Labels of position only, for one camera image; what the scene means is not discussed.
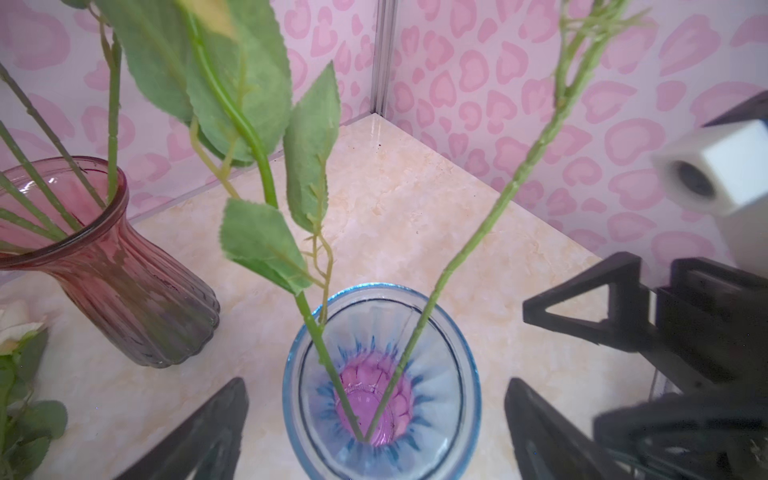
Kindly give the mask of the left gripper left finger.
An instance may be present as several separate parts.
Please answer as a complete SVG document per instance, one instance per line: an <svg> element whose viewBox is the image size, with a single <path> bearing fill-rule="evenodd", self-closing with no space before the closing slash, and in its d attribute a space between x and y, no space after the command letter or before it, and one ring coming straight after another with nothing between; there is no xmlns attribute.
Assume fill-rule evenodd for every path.
<svg viewBox="0 0 768 480"><path fill-rule="evenodd" d="M236 377L120 479L232 479L249 408L245 382Z"/></svg>

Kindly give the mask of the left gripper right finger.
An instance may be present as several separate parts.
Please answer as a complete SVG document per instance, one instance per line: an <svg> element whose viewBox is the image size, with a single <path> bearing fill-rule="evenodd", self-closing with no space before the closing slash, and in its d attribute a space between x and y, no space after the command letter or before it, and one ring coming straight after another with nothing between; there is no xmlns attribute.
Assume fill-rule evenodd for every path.
<svg viewBox="0 0 768 480"><path fill-rule="evenodd" d="M628 479L601 447L520 378L509 381L504 411L524 479Z"/></svg>

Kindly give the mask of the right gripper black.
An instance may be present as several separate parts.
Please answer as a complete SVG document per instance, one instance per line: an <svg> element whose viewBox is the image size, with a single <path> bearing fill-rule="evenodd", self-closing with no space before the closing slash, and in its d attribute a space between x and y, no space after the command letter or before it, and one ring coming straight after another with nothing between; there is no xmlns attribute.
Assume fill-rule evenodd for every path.
<svg viewBox="0 0 768 480"><path fill-rule="evenodd" d="M526 324L629 353L653 344L649 290L639 256L618 252L522 304ZM606 286L599 322L549 312ZM656 289L655 327L670 356L658 370L685 394L726 386L767 386L767 279L705 258L672 262Z"/></svg>

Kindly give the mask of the purple glass vase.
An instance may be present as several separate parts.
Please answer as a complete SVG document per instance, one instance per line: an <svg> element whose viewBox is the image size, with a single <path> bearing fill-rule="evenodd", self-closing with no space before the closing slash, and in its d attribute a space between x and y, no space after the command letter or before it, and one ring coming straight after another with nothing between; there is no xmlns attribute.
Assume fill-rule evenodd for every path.
<svg viewBox="0 0 768 480"><path fill-rule="evenodd" d="M458 479L481 423L481 385L459 327L435 307L400 375L400 357L427 298L367 283L328 302L321 364L307 328L284 371L283 415L311 479Z"/></svg>

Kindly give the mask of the peach spray rose stem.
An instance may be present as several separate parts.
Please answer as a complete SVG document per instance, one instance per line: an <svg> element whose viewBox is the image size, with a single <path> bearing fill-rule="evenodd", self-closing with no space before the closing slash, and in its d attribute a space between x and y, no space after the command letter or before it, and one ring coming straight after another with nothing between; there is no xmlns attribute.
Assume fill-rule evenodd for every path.
<svg viewBox="0 0 768 480"><path fill-rule="evenodd" d="M48 328L23 301L1 307L1 477L26 479L68 423L64 404L35 398Z"/></svg>

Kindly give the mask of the red grey glass vase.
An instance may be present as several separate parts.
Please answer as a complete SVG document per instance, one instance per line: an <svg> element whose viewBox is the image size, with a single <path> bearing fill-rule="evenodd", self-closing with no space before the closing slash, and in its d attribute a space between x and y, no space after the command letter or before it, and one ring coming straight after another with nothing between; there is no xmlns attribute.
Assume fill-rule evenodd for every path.
<svg viewBox="0 0 768 480"><path fill-rule="evenodd" d="M48 238L1 223L1 268L53 277L66 296L134 363L166 368L200 353L219 325L213 289L140 235L127 219L129 186L101 207L63 158L37 160L41 179L80 224L74 230L21 166L2 172L18 193L60 228Z"/></svg>

